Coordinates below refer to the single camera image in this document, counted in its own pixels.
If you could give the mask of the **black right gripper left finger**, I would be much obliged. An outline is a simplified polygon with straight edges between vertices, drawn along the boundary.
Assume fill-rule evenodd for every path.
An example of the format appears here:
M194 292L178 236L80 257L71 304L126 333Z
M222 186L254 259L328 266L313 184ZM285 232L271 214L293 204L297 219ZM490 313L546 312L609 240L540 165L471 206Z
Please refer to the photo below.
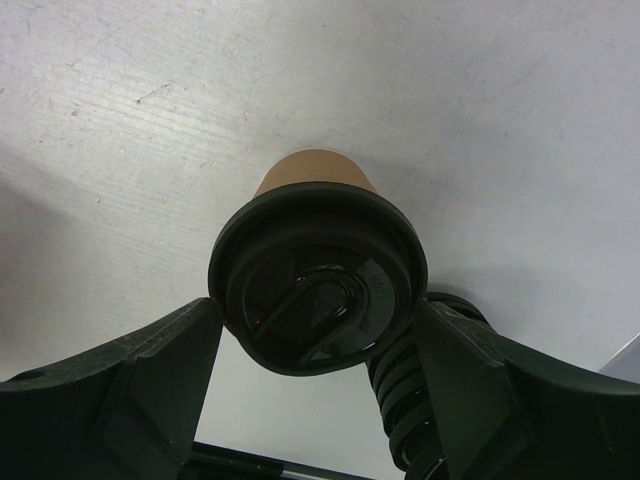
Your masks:
M199 298L144 328L1 384L4 479L175 479L222 333Z

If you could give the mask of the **black plastic cup lid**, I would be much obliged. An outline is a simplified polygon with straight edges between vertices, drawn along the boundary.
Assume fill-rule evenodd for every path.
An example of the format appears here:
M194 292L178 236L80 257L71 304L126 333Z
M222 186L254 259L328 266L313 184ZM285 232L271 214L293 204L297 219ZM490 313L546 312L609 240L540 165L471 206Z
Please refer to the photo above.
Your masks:
M426 255L382 196L334 182L260 194L220 232L208 290L225 327L259 365L314 376L363 363L409 325Z

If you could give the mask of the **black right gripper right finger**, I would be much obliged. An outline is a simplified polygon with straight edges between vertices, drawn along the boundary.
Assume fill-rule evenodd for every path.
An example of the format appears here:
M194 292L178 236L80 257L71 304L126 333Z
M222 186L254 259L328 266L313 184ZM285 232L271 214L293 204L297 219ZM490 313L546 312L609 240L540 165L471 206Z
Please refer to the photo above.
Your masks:
M453 479L636 479L639 386L510 340L442 302L414 321Z

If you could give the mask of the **brown paper coffee cup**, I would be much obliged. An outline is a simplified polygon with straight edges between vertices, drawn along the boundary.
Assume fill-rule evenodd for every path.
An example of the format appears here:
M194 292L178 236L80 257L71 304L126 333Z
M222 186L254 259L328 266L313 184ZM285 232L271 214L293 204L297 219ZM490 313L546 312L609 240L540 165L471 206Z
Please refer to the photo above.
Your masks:
M377 192L364 171L349 157L327 149L304 149L278 160L262 179L254 198L284 186L318 182Z

